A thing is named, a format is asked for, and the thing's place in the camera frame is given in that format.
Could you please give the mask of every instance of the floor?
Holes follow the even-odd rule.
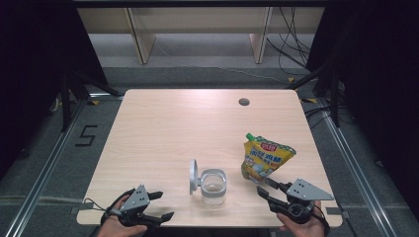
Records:
[[[269,39],[277,47],[282,46],[278,35],[269,36]],[[298,39],[310,46],[313,36],[298,36]],[[240,85],[243,87],[258,86],[259,83],[265,88],[281,89],[290,83],[290,79],[302,77],[294,74],[307,73],[283,55],[279,60],[279,53],[269,44],[263,63],[255,64],[246,35],[158,35],[146,65],[138,64],[129,35],[91,35],[91,40],[110,84],[122,91],[132,85],[142,85],[139,80],[143,75],[155,77],[157,72],[162,73],[159,74],[162,78],[156,80],[176,83],[176,77],[172,75],[174,70],[184,73],[185,77],[189,74],[206,77],[214,73],[219,77],[216,80],[218,88],[227,87],[227,80],[237,78],[249,81],[249,84]],[[284,51],[303,63],[297,50],[287,46]],[[210,83],[206,78],[199,80],[202,81],[196,82],[198,86],[202,82],[207,83],[202,83],[202,87]],[[314,84],[315,81],[299,88],[298,95],[302,99],[315,99],[311,94]],[[101,93],[95,88],[90,91]],[[55,105],[51,106],[54,112],[28,147],[31,156],[17,160],[0,182],[0,234],[6,234],[10,226],[21,220],[15,217],[22,215],[26,219],[20,222],[23,228],[18,235],[88,236],[93,233],[95,226],[78,225],[75,216],[121,104],[121,100],[106,96],[96,99],[99,106],[97,102],[87,106],[73,105],[76,123],[69,133],[60,131],[62,113],[59,105],[58,110]],[[418,236],[418,221],[385,169],[375,164],[377,157],[358,129],[356,120],[342,108],[341,127],[336,128],[328,112],[318,110],[327,106],[327,97],[317,98],[316,103],[309,102],[301,105],[307,112],[316,112],[307,113],[307,121],[345,218],[342,226],[332,229],[329,236]],[[76,146],[85,142],[80,134],[86,125],[92,124],[98,127],[91,127],[95,146]],[[57,141],[63,141],[62,145],[57,147]],[[44,174],[45,179],[40,179],[40,174]],[[257,235],[291,236],[278,229],[260,231]]]

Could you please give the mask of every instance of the black cable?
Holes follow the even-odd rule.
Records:
[[[93,202],[96,206],[98,206],[99,207],[99,209],[98,208],[92,208],[92,209],[96,209],[96,210],[105,210],[103,207],[101,207],[101,206],[99,206],[95,201],[93,201],[92,199],[90,199],[90,198],[85,198],[84,200],[83,200],[83,203],[86,203],[86,200],[89,200],[89,201],[91,201],[91,202]]]
[[[296,48],[296,47],[294,47],[294,46],[290,45],[289,43],[287,43],[287,42],[284,40],[284,38],[281,36],[281,34],[278,34],[278,36],[280,36],[281,40],[283,41],[283,43],[284,43],[286,46],[288,46],[289,48],[292,48],[293,50],[299,50],[298,48]]]
[[[321,216],[318,216],[318,215],[314,214],[313,212],[311,213],[311,216],[313,216],[314,218],[318,219],[321,222],[321,224],[324,227],[324,236],[327,236],[330,232],[329,222],[327,222],[326,217],[325,217],[323,211],[321,210],[321,208],[318,207],[317,205],[315,205],[314,207],[316,207],[318,210],[320,210]]]
[[[301,56],[301,59],[302,59],[303,63],[305,64],[306,63],[305,60],[307,60],[307,58],[306,58],[305,54],[301,53],[302,52],[302,48],[299,46],[299,43],[298,43],[300,41],[296,37],[295,20],[294,20],[295,8],[292,7],[292,21],[291,21],[290,24],[287,21],[287,18],[285,17],[284,12],[283,12],[283,9],[281,7],[280,7],[280,11],[281,11],[281,14],[283,16],[284,21],[286,22],[287,28],[289,30],[285,41],[287,41],[289,34],[291,34],[292,37],[293,37],[293,39],[295,40],[295,43],[296,43],[297,47],[298,47],[299,55]]]
[[[296,45],[298,47],[299,56],[301,56],[302,61],[304,62],[304,64],[306,64],[307,63],[306,62],[307,61],[307,57],[303,53],[302,48],[299,46],[299,40],[296,37],[296,27],[295,27],[295,20],[294,20],[294,17],[295,17],[295,8],[294,7],[291,8],[291,12],[292,12],[292,19],[293,19],[291,21],[292,36],[293,36],[293,39],[295,40],[295,43],[296,43]]]
[[[279,48],[277,48],[273,43],[271,43],[271,41],[269,39],[266,39],[266,41],[274,48],[276,49],[278,52],[280,52],[281,54],[283,54],[284,56],[286,56],[287,58],[289,58],[290,60],[292,60],[293,62],[295,62],[296,64],[298,64],[301,67],[304,67],[305,65],[302,64],[301,62],[297,61],[295,58],[293,58],[292,56],[290,56],[289,54],[285,53],[284,51],[280,50]]]
[[[340,201],[338,201],[338,199],[335,197],[336,203],[338,204],[339,209],[341,210],[342,213],[346,212],[346,210],[342,207]],[[349,218],[346,218],[345,216],[343,216],[346,223],[348,223],[349,228],[352,231],[352,234],[354,235],[354,237],[358,237],[357,232],[355,232],[354,226],[352,226],[351,221],[349,220]]]
[[[319,120],[317,123],[315,123],[313,126],[310,127],[310,129],[313,129],[315,126],[317,126],[321,121],[323,121],[324,119],[327,119],[328,117],[330,117],[330,115],[328,115],[327,117],[323,117],[321,118],[321,120]]]

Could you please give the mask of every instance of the cable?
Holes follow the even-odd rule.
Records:
[[[290,60],[292,60],[293,62],[295,62],[296,64],[298,64],[300,67],[304,67],[305,65],[300,63],[299,61],[297,61],[295,58],[291,57],[289,54],[285,53],[284,51],[280,50],[279,48],[277,48],[273,43],[271,43],[271,41],[266,38],[266,41],[274,48],[276,49],[278,52],[280,52],[281,54],[283,54],[284,56],[286,56],[287,58],[289,58]]]
[[[172,57],[171,55],[169,55],[169,53],[167,53],[165,50],[163,50],[157,42],[155,42],[154,44],[155,44],[155,45],[156,45],[156,46],[160,49],[160,51],[161,51],[161,52],[163,52],[166,56],[168,56],[168,57],[170,57],[170,58]],[[177,63],[174,63],[174,62],[171,62],[171,63],[173,63],[174,65],[176,65],[176,66],[178,66],[178,67],[198,67],[198,68],[203,68],[203,67],[201,67],[201,66],[196,66],[196,65],[180,65],[180,64],[177,64]],[[288,84],[290,84],[290,82],[288,82],[288,81],[281,80],[281,79],[278,79],[278,78],[275,78],[275,77],[268,77],[268,76],[255,75],[255,74],[248,73],[248,72],[245,72],[245,71],[233,70],[233,69],[228,69],[228,68],[225,68],[225,67],[215,67],[215,68],[217,68],[217,69],[221,69],[221,70],[223,70],[223,71],[228,71],[228,72],[242,73],[242,74],[245,74],[245,75],[248,75],[248,76],[252,76],[252,77],[256,77],[256,78],[271,79],[271,80],[278,81],[278,82],[281,82],[281,83],[284,83],[284,84],[287,84],[287,85],[288,85]]]
[[[83,200],[83,203],[86,203],[86,200],[89,200],[89,201],[91,201],[92,203],[94,203],[96,206],[98,206],[99,207],[99,209],[98,208],[92,208],[92,209],[96,209],[96,210],[105,210],[103,207],[101,207],[101,206],[99,206],[95,201],[93,201],[92,199],[90,199],[90,198],[85,198],[84,200]]]
[[[317,123],[315,123],[313,126],[311,126],[310,127],[310,129],[313,129],[315,126],[317,126],[321,121],[323,121],[323,120],[325,120],[325,119],[327,119],[327,118],[329,118],[330,117],[330,115],[327,115],[326,117],[323,117],[323,118],[321,118],[321,120],[319,120]]]
[[[302,52],[302,49],[299,46],[298,38],[296,37],[295,20],[294,20],[295,8],[294,7],[291,7],[291,10],[292,10],[292,21],[289,24],[289,22],[287,21],[286,16],[284,15],[283,9],[280,7],[281,14],[282,14],[283,19],[286,22],[287,28],[289,30],[285,41],[287,41],[289,35],[292,35],[292,37],[295,40],[295,43],[296,43],[296,45],[298,47],[299,55],[301,56],[301,59],[302,59],[303,63],[306,64],[307,58],[306,58],[305,54],[301,53]]]
[[[342,212],[342,216],[344,217],[344,219],[345,219],[346,223],[348,223],[348,226],[349,226],[349,228],[351,229],[352,234],[354,235],[354,237],[358,237],[357,232],[355,232],[354,226],[352,226],[352,223],[351,223],[351,221],[349,220],[349,218],[350,218],[350,216],[349,216],[349,212],[348,212],[348,211],[346,211],[346,210],[342,207],[342,205],[341,205],[340,201],[338,201],[338,199],[336,198],[336,196],[335,196],[335,200],[336,200],[336,203],[338,204],[339,209],[340,209],[340,210],[341,210],[341,212]]]

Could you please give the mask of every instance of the wire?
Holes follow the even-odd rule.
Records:
[[[171,55],[169,55],[169,53],[167,53],[165,50],[163,50],[163,48],[161,48],[160,47],[160,45],[157,43],[157,42],[155,42],[154,43],[159,49],[160,49],[160,51],[161,52],[163,52],[166,56],[168,56],[168,57],[172,57]],[[180,64],[177,64],[177,63],[174,63],[174,62],[171,62],[171,63],[173,63],[174,65],[176,65],[176,66],[179,66],[179,67],[198,67],[198,68],[203,68],[203,67],[201,67],[201,66],[196,66],[196,65],[180,65]],[[255,75],[255,74],[252,74],[252,73],[248,73],[248,72],[245,72],[245,71],[239,71],[239,70],[233,70],[233,69],[228,69],[228,68],[225,68],[225,67],[215,67],[215,68],[217,68],[217,69],[221,69],[221,70],[223,70],[223,71],[228,71],[228,72],[235,72],[235,73],[242,73],[242,74],[245,74],[245,75],[248,75],[248,76],[252,76],[252,77],[256,77],[256,78],[262,78],[262,79],[271,79],[271,80],[274,80],[274,81],[278,81],[278,82],[281,82],[281,83],[284,83],[284,84],[290,84],[290,82],[288,82],[288,81],[285,81],[285,80],[281,80],[281,79],[278,79],[278,78],[275,78],[275,77],[268,77],[268,76],[260,76],[260,75]]]
[[[92,208],[92,209],[96,209],[96,210],[105,210],[103,207],[101,207],[101,206],[99,206],[95,201],[93,201],[92,199],[90,199],[90,198],[85,198],[84,200],[83,200],[83,203],[86,203],[86,200],[89,200],[89,201],[91,201],[92,203],[94,203],[96,206],[98,206],[99,207],[99,209],[98,208]]]
[[[280,7],[281,14],[282,14],[283,19],[286,22],[287,28],[289,30],[288,33],[287,33],[287,37],[286,37],[285,41],[287,41],[289,35],[291,35],[293,37],[293,39],[295,40],[295,43],[298,47],[299,55],[301,56],[301,59],[302,59],[303,63],[306,64],[307,58],[306,58],[305,54],[302,53],[302,48],[299,46],[299,41],[298,41],[298,38],[296,37],[295,20],[294,20],[295,8],[291,7],[291,10],[292,10],[292,21],[289,24],[284,12],[283,12],[283,9]]]
[[[338,201],[338,199],[336,198],[336,196],[335,196],[335,200],[336,200],[336,203],[338,204],[338,207],[339,207],[339,209],[341,210],[341,212],[342,212],[342,213],[347,212],[347,211],[346,211],[346,210],[342,207],[342,205],[341,205],[340,201]],[[355,232],[354,226],[352,226],[352,223],[351,223],[351,221],[349,220],[349,215],[348,215],[348,217],[345,217],[345,216],[343,216],[343,217],[344,217],[344,219],[345,219],[346,223],[348,223],[348,226],[349,226],[349,228],[351,229],[352,234],[354,235],[354,237],[358,237],[357,232]]]
[[[283,70],[285,73],[288,73],[288,74],[290,74],[290,75],[305,75],[305,74],[294,74],[294,73],[289,73],[289,72],[287,72],[284,68],[283,68],[283,66],[282,66],[282,64],[281,64],[281,55],[283,54],[283,55],[285,55],[287,58],[289,58],[289,59],[291,59],[292,61],[294,61],[294,62],[296,62],[299,66],[301,66],[301,67],[303,67],[303,68],[305,68],[305,64],[306,64],[306,61],[307,61],[307,57],[306,57],[306,53],[307,52],[305,52],[304,50],[302,50],[302,48],[301,48],[301,46],[300,46],[300,44],[303,44],[302,42],[300,42],[299,41],[299,39],[296,37],[296,29],[295,29],[295,20],[294,20],[294,15],[295,15],[295,8],[294,7],[292,7],[292,21],[291,21],[291,23],[289,24],[289,22],[288,22],[288,20],[287,20],[287,18],[285,17],[285,15],[284,15],[284,12],[283,12],[283,10],[282,10],[282,8],[280,7],[280,11],[281,11],[281,14],[282,14],[282,16],[283,16],[283,18],[284,18],[284,21],[286,22],[286,25],[287,25],[287,28],[288,28],[288,33],[287,33],[287,36],[286,36],[286,38],[285,39],[283,39],[282,38],[282,36],[280,35],[280,38],[281,38],[281,40],[283,41],[283,45],[281,46],[281,48],[277,48],[277,47],[275,47],[269,40],[268,40],[268,42],[274,47],[274,49],[276,49],[279,53],[280,53],[280,56],[279,56],[279,58],[278,58],[278,63],[279,63],[279,65],[280,65],[280,68],[281,68],[281,70]],[[297,48],[295,48],[295,47],[292,47],[292,46],[290,46],[288,43],[287,43],[287,40],[288,40],[288,38],[289,38],[289,36],[292,36],[293,38],[294,38],[294,40],[295,40],[295,43],[296,43],[296,45],[297,45]],[[303,63],[301,63],[301,62],[298,62],[296,59],[294,59],[294,58],[292,58],[291,56],[289,56],[288,54],[286,54],[286,53],[284,53],[284,46],[285,45],[287,45],[287,46],[289,46],[290,48],[292,48],[292,49],[294,49],[294,50],[297,50],[298,51],[298,53],[299,53],[299,56],[301,57],[301,59],[302,59],[302,62]]]
[[[325,119],[327,119],[329,117],[330,117],[330,115],[327,115],[326,117],[321,118],[321,120],[319,120],[317,123],[315,123],[313,126],[311,126],[310,129],[315,128],[321,121],[323,121],[323,120],[325,120]]]
[[[276,49],[278,52],[280,52],[281,54],[283,54],[284,56],[286,56],[287,58],[289,58],[290,60],[292,60],[293,62],[295,62],[296,64],[298,64],[301,67],[304,67],[305,65],[300,63],[299,61],[297,61],[295,58],[291,57],[289,54],[285,53],[284,51],[280,50],[279,48],[277,48],[273,43],[271,43],[271,41],[269,39],[266,39],[266,41],[274,48]]]

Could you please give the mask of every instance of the clear glass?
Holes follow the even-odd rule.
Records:
[[[202,182],[201,189],[207,193],[220,193],[224,188],[224,178],[219,174],[209,174]],[[225,194],[220,197],[205,197],[203,195],[203,202],[208,205],[219,205],[225,201]]]

